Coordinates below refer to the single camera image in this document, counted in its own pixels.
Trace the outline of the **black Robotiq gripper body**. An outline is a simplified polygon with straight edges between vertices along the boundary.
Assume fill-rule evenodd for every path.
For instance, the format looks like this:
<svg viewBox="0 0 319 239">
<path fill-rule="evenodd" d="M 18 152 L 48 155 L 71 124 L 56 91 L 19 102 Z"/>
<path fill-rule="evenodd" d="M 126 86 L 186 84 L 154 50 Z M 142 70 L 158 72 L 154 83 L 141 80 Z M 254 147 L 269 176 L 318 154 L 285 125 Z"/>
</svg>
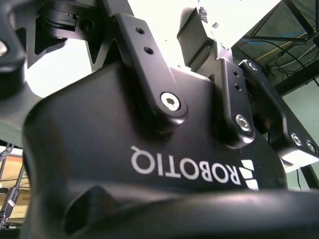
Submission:
<svg viewBox="0 0 319 239">
<path fill-rule="evenodd" d="M 158 132 L 114 63 L 41 100 L 23 127 L 23 239 L 316 239 L 319 193 L 287 188 L 267 133 L 231 148 L 215 81 L 173 76 L 188 114 Z"/>
</svg>

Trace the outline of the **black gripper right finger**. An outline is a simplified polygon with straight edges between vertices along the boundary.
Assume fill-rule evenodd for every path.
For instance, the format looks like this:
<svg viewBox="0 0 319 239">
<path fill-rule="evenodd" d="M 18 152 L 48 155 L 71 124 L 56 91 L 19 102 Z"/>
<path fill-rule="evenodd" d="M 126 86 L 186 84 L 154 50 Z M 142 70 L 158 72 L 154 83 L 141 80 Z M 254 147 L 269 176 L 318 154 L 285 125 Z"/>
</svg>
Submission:
<svg viewBox="0 0 319 239">
<path fill-rule="evenodd" d="M 231 148 L 242 149 L 267 133 L 280 159 L 304 167 L 319 160 L 319 147 L 265 74 L 251 61 L 216 60 L 216 127 Z"/>
</svg>

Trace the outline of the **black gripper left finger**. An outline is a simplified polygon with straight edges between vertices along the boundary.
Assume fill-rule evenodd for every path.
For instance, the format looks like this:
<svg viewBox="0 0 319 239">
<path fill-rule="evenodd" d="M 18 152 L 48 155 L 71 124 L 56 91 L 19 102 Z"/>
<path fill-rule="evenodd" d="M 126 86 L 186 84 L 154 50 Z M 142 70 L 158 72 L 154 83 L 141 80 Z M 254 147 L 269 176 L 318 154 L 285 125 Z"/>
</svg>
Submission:
<svg viewBox="0 0 319 239">
<path fill-rule="evenodd" d="M 174 131 L 188 108 L 144 20 L 126 0 L 3 0 L 0 3 L 0 97 L 26 83 L 25 70 L 68 39 L 87 44 L 93 69 L 115 59 L 112 47 L 135 77 L 142 116 L 157 131 Z"/>
</svg>

